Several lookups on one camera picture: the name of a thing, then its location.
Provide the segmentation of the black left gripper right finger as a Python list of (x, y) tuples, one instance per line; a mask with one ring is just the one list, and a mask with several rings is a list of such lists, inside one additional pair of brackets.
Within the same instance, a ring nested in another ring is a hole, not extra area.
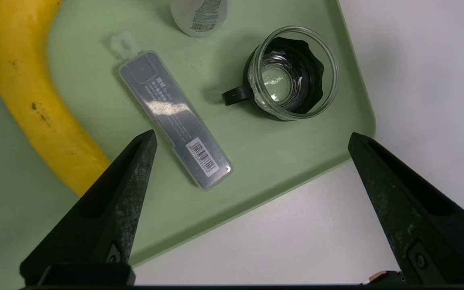
[(464, 210), (374, 139), (348, 152), (400, 268), (376, 285), (464, 285)]

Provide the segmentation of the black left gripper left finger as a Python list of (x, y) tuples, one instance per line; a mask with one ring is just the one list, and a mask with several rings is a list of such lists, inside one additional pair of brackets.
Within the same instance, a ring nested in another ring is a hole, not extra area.
[(128, 261), (149, 185), (157, 138), (135, 137), (22, 261), (28, 288), (126, 288)]

